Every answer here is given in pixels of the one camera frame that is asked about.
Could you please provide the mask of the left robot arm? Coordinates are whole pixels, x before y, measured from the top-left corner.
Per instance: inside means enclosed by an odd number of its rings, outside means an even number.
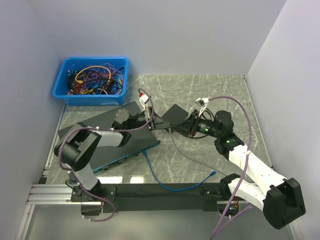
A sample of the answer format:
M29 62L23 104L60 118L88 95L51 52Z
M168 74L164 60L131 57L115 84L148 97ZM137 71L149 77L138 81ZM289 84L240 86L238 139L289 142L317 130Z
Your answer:
M108 131L76 123L55 146L54 153L63 167L73 172L84 187L82 194L89 201L105 196L101 182L90 166L96 148L106 148L106 158L112 163L142 150L154 138L151 133L167 122L153 112L151 107L132 115L127 109L119 109Z

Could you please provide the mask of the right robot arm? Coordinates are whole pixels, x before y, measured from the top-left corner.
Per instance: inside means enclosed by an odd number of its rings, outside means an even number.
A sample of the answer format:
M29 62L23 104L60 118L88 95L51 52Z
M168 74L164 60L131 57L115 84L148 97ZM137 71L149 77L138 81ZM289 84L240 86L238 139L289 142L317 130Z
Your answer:
M295 221L306 213L300 183L275 172L248 150L247 145L233 132L232 115L225 110L217 111L212 119L203 119L195 110L184 112L181 120L171 123L163 117L152 117L150 128L157 130L174 128L185 137L196 133L215 138L214 146L228 161L238 166L253 183L242 180L232 173L220 181L220 195L230 200L240 197L262 210L264 217L275 229Z

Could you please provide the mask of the small black network switch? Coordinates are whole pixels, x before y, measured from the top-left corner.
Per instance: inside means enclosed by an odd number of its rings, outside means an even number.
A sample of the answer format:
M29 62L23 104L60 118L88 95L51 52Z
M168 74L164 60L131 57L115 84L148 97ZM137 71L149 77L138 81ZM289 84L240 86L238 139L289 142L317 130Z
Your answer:
M180 123L181 121L187 119L189 117L189 113L185 111L183 108L174 104L167 112L162 115L162 118L169 123Z

